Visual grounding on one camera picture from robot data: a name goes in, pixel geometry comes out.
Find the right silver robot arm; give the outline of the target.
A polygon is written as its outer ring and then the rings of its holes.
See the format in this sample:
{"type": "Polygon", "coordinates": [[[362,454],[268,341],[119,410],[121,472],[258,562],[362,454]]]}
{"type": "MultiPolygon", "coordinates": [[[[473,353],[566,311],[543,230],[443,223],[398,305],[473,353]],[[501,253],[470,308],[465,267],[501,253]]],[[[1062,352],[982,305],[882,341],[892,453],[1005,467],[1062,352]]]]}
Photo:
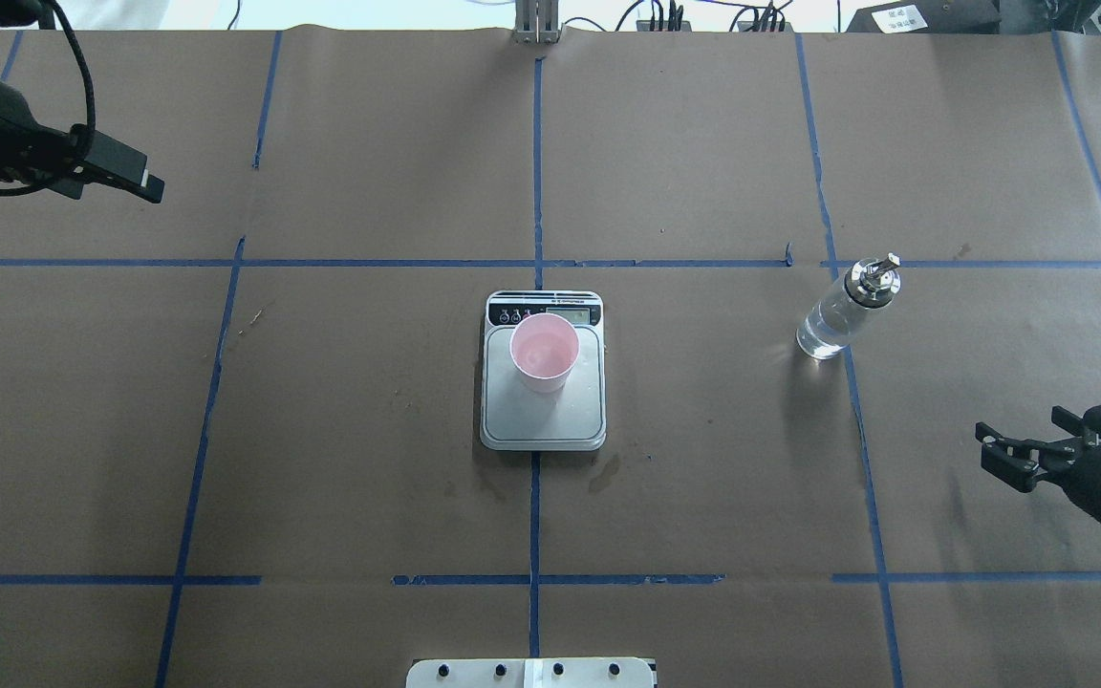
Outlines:
{"type": "Polygon", "coordinates": [[[982,470],[1023,495],[1051,484],[1101,526],[1101,428],[1082,421],[1065,421],[1061,428],[1062,439],[1039,441],[1013,439],[975,423],[982,470]]]}

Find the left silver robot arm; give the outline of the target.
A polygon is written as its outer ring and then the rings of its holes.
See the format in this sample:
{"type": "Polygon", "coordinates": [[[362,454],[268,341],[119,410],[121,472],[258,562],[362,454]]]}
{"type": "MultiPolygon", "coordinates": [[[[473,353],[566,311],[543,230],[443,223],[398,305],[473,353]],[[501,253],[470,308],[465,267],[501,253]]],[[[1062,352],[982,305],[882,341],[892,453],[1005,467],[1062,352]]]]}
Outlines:
{"type": "Polygon", "coordinates": [[[97,92],[70,18],[56,1],[0,1],[0,28],[39,26],[64,35],[80,78],[84,118],[59,130],[36,120],[26,97],[0,78],[0,199],[55,192],[79,200],[87,184],[161,204],[165,182],[148,156],[97,125],[97,92]]]}

